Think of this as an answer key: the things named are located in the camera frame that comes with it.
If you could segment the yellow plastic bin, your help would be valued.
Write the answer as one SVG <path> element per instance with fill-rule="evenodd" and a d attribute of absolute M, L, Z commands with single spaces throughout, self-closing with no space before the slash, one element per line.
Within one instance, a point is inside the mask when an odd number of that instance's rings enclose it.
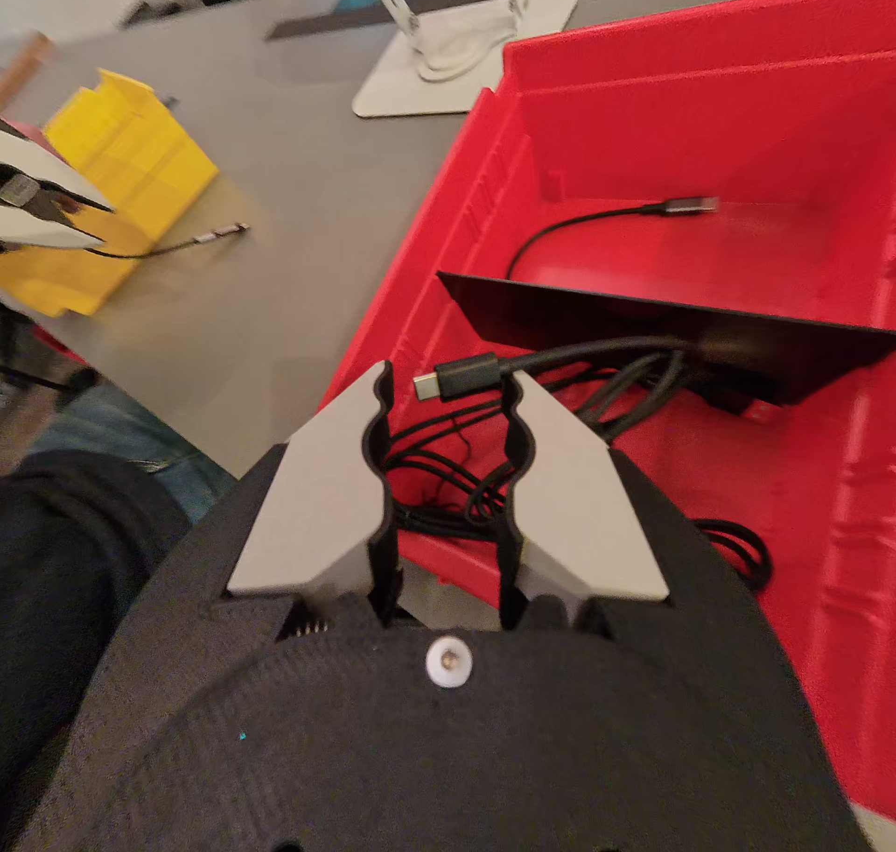
<path fill-rule="evenodd" d="M 114 208 L 82 206 L 74 225 L 105 241 L 104 256 L 22 248 L 2 254 L 2 292 L 48 317 L 93 315 L 196 203 L 218 168 L 147 84 L 99 70 L 45 124 L 43 134 Z"/>

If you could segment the person's blue jeans leg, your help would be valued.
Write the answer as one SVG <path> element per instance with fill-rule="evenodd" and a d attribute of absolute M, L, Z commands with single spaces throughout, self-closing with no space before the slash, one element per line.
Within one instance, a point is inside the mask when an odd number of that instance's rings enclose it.
<path fill-rule="evenodd" d="M 131 463 L 161 484 L 192 524 L 238 482 L 108 382 L 75 398 L 28 448 L 29 455 L 55 451 L 99 454 Z"/>

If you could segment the black plastic bin divider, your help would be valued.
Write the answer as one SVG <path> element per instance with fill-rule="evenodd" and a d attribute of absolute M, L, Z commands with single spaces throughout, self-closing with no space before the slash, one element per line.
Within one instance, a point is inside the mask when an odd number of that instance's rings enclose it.
<path fill-rule="evenodd" d="M 629 355 L 679 352 L 711 382 L 782 408 L 895 349 L 894 331 L 474 275 L 438 277 L 482 341 L 525 351 L 477 356 L 485 388 L 518 371 L 617 366 Z"/>

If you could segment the red plastic bin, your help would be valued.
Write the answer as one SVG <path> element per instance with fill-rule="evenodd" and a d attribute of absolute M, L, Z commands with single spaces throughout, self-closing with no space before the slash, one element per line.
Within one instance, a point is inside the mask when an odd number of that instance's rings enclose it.
<path fill-rule="evenodd" d="M 511 46 L 323 394 L 488 350 L 437 271 L 894 330 L 894 0 L 742 0 Z M 760 601 L 847 795 L 894 819 L 894 356 L 767 419 L 681 394 L 619 446 L 692 517 L 756 531 Z"/>

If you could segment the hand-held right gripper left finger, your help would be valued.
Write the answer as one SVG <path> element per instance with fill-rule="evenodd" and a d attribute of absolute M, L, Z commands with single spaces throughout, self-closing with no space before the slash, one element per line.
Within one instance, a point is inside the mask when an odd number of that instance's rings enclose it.
<path fill-rule="evenodd" d="M 375 363 L 288 440 L 228 581 L 235 597 L 397 598 L 384 462 L 393 367 Z"/>

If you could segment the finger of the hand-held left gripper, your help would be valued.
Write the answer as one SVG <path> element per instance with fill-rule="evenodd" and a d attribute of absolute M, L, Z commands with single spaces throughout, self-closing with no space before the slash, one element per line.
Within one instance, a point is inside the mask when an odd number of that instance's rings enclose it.
<path fill-rule="evenodd" d="M 26 211 L 1 212 L 1 248 L 3 252 L 21 248 L 87 250 L 101 248 L 106 242 L 77 228 L 66 219 L 61 222 L 35 217 Z"/>
<path fill-rule="evenodd" d="M 49 151 L 24 131 L 1 119 L 2 181 L 14 174 L 29 177 L 41 190 L 60 193 L 81 205 L 114 213 L 106 197 L 65 160 Z"/>

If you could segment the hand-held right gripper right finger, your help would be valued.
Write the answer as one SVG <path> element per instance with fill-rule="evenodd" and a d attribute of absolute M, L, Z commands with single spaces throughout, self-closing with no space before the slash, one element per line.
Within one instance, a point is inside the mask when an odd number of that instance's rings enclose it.
<path fill-rule="evenodd" d="M 607 443 L 518 371 L 505 381 L 508 421 L 500 568 L 527 600 L 664 602 L 666 579 Z"/>

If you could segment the white stand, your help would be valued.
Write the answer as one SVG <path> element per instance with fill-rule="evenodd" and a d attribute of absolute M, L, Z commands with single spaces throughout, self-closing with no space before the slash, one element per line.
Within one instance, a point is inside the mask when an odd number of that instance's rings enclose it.
<path fill-rule="evenodd" d="M 398 31 L 353 99 L 362 119 L 468 113 L 496 90 L 504 47 L 563 31 L 578 0 L 486 0 L 425 14 L 379 1 Z"/>

